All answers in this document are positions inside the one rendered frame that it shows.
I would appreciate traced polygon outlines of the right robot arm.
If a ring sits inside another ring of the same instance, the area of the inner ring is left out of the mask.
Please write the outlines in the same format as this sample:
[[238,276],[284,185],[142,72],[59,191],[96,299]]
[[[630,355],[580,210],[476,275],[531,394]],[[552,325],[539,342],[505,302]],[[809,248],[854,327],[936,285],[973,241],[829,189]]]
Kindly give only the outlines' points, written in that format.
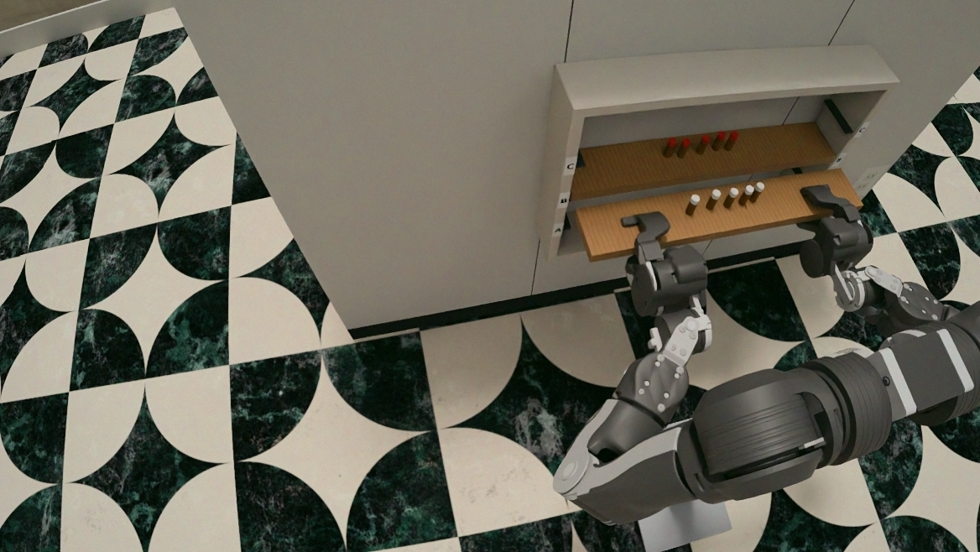
[[[878,326],[887,338],[879,350],[935,331],[955,368],[965,392],[906,418],[936,426],[980,407],[980,300],[959,312],[942,304],[923,285],[902,281],[874,265],[841,275],[853,282],[854,301],[845,305],[837,293],[837,305]],[[871,306],[885,298],[884,309]]]

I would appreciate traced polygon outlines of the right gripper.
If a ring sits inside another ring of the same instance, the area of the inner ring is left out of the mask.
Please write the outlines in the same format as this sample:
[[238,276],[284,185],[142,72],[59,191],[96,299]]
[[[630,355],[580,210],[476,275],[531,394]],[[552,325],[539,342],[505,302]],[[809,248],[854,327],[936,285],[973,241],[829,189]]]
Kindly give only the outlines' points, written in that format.
[[800,192],[809,196],[816,206],[834,210],[834,217],[795,223],[815,233],[813,239],[801,244],[801,267],[813,279],[830,275],[842,303],[851,304],[854,284],[843,278],[841,272],[858,265],[873,250],[873,229],[860,221],[862,217],[849,199],[831,192],[829,184],[801,187]]

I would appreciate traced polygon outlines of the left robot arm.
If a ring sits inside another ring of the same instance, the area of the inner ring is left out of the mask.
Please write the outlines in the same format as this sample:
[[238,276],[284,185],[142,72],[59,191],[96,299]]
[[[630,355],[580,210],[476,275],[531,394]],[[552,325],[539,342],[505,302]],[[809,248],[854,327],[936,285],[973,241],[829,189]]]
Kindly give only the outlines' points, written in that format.
[[853,347],[727,380],[702,394],[693,419],[665,429],[688,391],[686,364],[712,346],[711,321],[700,307],[676,310],[655,318],[651,337],[655,351],[623,372],[553,480],[606,525],[794,486],[878,450],[892,422],[916,412],[891,349]]

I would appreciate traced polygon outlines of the brown vial with white cap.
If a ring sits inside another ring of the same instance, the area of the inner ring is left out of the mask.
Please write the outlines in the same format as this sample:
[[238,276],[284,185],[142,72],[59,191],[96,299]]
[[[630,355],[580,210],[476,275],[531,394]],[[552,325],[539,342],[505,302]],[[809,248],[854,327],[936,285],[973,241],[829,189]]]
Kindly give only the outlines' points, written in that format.
[[728,193],[728,196],[726,196],[726,200],[723,202],[723,205],[726,208],[730,208],[737,195],[738,195],[737,188],[732,188]]
[[693,214],[693,211],[696,209],[696,204],[698,204],[699,200],[700,200],[700,196],[698,196],[698,195],[691,196],[690,202],[689,202],[688,206],[685,209],[685,213],[687,215],[690,216],[690,215]]
[[753,191],[752,195],[750,196],[750,201],[756,202],[756,200],[758,199],[758,197],[760,196],[760,194],[762,194],[762,190],[763,189],[764,189],[764,184],[762,184],[762,182],[758,182],[756,184],[756,188],[754,188],[754,191]]
[[738,200],[738,203],[744,206],[747,203],[748,199],[750,199],[750,196],[752,195],[753,191],[754,191],[753,187],[751,185],[747,185],[747,187],[744,190],[744,193],[742,193],[740,199]]
[[708,202],[706,203],[706,208],[708,210],[713,210],[714,205],[717,203],[719,197],[720,197],[720,190],[714,190],[710,198],[708,198]]

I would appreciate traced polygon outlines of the beige wall rack case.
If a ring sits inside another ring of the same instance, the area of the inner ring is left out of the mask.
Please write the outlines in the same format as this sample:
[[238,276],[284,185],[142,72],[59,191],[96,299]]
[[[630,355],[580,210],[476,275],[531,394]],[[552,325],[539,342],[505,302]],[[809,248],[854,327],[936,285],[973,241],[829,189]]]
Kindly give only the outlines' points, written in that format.
[[[535,225],[546,262],[587,255],[574,211],[558,207],[571,192],[566,158],[577,156],[585,117],[663,108],[832,94],[853,130],[844,133],[827,105],[815,120],[838,157],[899,84],[870,44],[730,49],[640,55],[555,64]],[[837,94],[838,93],[838,94]],[[830,100],[829,99],[829,100]],[[835,169],[800,167],[801,173]],[[571,229],[552,237],[567,214]],[[558,250],[559,248],[559,250]]]

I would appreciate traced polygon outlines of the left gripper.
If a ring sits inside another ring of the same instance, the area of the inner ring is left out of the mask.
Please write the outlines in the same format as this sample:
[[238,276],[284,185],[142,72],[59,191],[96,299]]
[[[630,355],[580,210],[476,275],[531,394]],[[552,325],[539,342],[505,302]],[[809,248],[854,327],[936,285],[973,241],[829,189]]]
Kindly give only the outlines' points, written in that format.
[[636,254],[625,265],[638,314],[657,317],[706,306],[708,268],[702,255],[690,244],[670,246],[663,253],[657,239],[669,232],[670,222],[661,211],[622,217],[623,227],[639,223],[644,231],[635,239]]

